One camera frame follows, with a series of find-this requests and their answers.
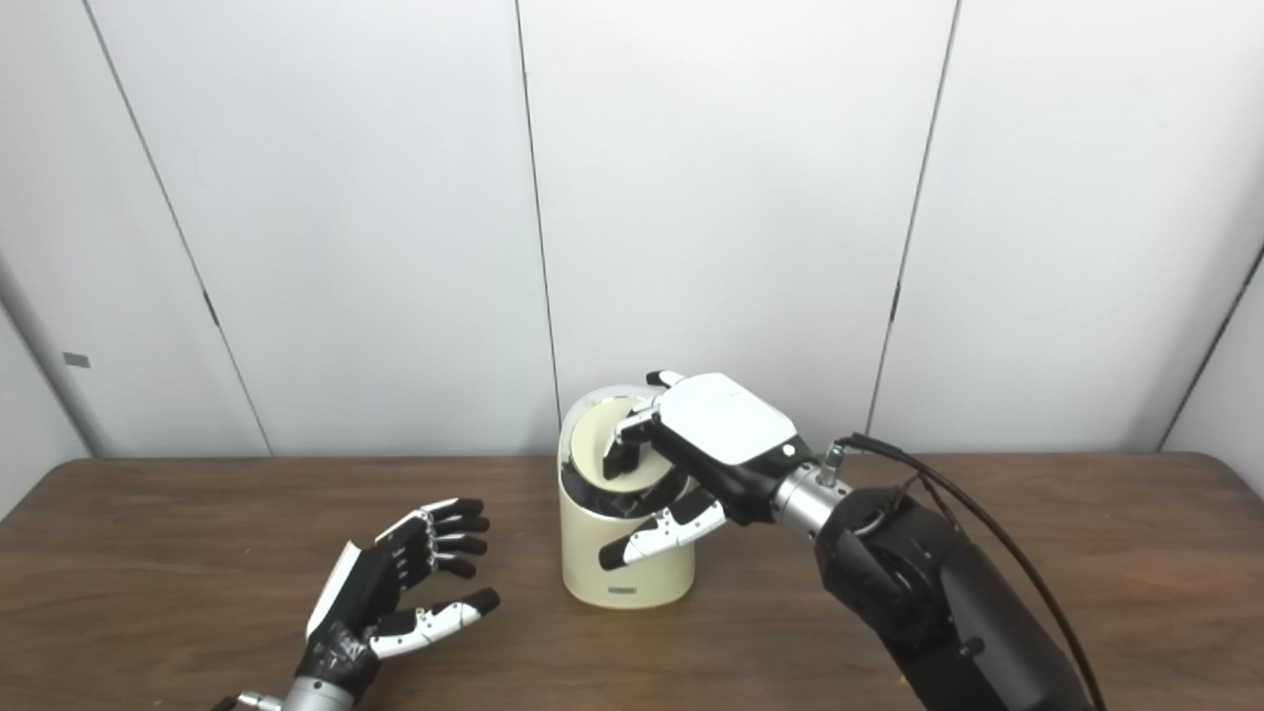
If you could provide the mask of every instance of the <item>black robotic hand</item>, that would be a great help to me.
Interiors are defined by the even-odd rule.
[[[236,702],[265,711],[346,711],[360,701],[384,659],[416,652],[477,622],[501,598],[483,588],[455,602],[396,610],[399,596],[435,572],[473,578],[487,543],[483,502],[449,498],[421,506],[373,545],[348,541],[307,620],[307,648],[282,702],[243,693]]]

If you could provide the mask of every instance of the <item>silver cylindrical coupling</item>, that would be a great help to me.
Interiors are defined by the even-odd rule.
[[[801,538],[817,540],[817,534],[834,512],[834,506],[852,492],[839,481],[824,486],[818,481],[820,466],[809,462],[781,479],[772,493],[772,517]]]

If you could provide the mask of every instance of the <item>robotic arm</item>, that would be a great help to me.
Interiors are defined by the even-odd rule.
[[[834,477],[842,443],[915,461],[853,435],[822,463],[785,415],[723,374],[647,381],[667,390],[616,426],[605,474],[631,471],[650,444],[702,486],[604,547],[603,568],[685,545],[726,520],[779,522],[813,545],[825,590],[877,634],[929,711],[1091,708],[1072,664],[951,514],[918,505],[908,483],[852,490]],[[1073,650],[1079,659],[1078,643]]]
[[[228,697],[260,711],[350,711],[382,662],[430,646],[485,617],[501,598],[483,588],[455,602],[396,610],[403,591],[436,572],[461,578],[475,568],[459,554],[482,555],[488,530],[483,502],[449,498],[410,511],[368,548],[348,543],[307,620],[307,648],[284,701],[255,692]]]

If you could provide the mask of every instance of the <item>black robotic arm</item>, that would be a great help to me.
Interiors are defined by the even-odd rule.
[[[1074,667],[947,507],[919,505],[908,493],[914,479],[852,490],[834,471],[849,445],[942,474],[863,435],[839,440],[822,462],[785,415],[719,373],[656,372],[647,381],[667,390],[614,429],[607,476],[631,471],[648,444],[702,486],[603,548],[604,568],[685,545],[726,520],[779,522],[811,543],[825,590],[877,634],[929,711],[1092,708]],[[1083,660],[1073,633],[1068,641]],[[1087,663],[1082,673],[1105,711]]]

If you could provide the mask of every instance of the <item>wall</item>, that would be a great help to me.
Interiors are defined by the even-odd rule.
[[[814,444],[1153,449],[1264,235],[1261,33],[1232,0],[4,4],[0,296],[106,454],[546,453],[662,367]]]
[[[276,454],[552,447],[512,1],[92,6]]]
[[[1256,272],[1163,449],[1218,457],[1264,496],[1261,281]]]
[[[522,1],[564,407],[723,371],[865,426],[952,10]]]
[[[267,454],[82,5],[0,3],[0,299],[91,444]]]
[[[1154,450],[1264,237],[1264,5],[962,5],[873,434]]]
[[[87,448],[0,307],[0,519],[46,472],[86,455]]]

